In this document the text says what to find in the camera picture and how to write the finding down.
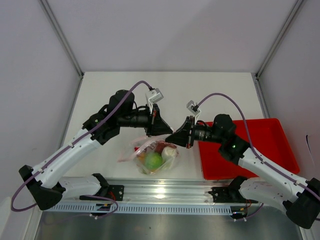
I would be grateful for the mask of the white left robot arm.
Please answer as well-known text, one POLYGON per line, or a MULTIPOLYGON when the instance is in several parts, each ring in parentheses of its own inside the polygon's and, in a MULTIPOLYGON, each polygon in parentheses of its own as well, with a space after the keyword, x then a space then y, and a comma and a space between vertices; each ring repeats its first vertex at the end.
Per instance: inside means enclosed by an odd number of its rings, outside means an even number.
POLYGON ((64 174, 89 153, 120 133, 121 128, 143 128, 148 137, 173 133, 162 119, 157 103, 163 95, 157 88, 146 94, 146 105, 135 107, 135 95, 118 90, 97 113, 86 120, 73 139, 43 162, 20 168, 19 174, 40 210, 48 210, 61 200, 115 200, 112 186, 100 173, 87 177, 64 174))

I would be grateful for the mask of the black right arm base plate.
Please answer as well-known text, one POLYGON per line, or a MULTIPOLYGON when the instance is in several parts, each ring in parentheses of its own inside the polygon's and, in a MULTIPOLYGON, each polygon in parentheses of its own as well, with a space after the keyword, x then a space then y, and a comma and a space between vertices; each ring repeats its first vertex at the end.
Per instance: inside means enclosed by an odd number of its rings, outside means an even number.
POLYGON ((253 199, 245 199, 238 190, 227 186, 212 187, 208 191, 208 194, 212 196, 214 203, 258 203, 258 201, 253 199))

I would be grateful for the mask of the clear zip top bag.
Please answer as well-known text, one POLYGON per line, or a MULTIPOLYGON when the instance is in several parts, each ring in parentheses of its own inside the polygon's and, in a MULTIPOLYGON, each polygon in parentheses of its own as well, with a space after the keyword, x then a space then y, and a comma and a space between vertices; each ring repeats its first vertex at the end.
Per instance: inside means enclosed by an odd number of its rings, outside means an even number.
POLYGON ((123 149, 117 161, 133 162, 139 172, 145 175, 170 170, 177 164, 180 153, 177 145, 166 142, 168 136, 138 137, 123 149))

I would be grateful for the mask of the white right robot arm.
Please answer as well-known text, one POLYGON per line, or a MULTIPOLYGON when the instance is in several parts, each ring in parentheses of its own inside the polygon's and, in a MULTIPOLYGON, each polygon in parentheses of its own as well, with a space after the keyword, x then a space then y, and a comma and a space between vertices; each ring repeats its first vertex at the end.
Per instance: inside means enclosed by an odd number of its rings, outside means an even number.
POLYGON ((189 116, 187 147, 195 141, 218 144, 218 154, 235 166, 246 169, 263 181, 254 178, 236 177, 228 189, 234 202, 243 198, 272 206, 296 225, 310 229, 318 222, 320 214, 320 181, 298 176, 273 162, 252 144, 236 134, 236 125, 227 114, 215 117, 211 126, 197 123, 189 116))

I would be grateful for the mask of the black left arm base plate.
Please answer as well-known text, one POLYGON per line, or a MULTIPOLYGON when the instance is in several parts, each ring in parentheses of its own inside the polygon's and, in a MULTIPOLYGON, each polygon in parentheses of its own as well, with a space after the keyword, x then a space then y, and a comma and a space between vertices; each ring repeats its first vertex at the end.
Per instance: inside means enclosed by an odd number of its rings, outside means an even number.
POLYGON ((94 196, 109 198, 114 201, 122 201, 124 192, 124 185, 109 185, 108 187, 102 187, 94 196))

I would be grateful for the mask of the green bumpy custard apple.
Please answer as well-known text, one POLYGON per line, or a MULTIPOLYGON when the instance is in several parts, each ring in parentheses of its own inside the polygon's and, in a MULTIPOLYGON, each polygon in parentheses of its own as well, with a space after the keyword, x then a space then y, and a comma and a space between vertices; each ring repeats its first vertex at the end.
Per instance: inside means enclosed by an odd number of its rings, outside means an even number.
POLYGON ((150 170, 157 170, 163 164, 162 156, 157 152, 148 153, 144 160, 144 166, 150 170))

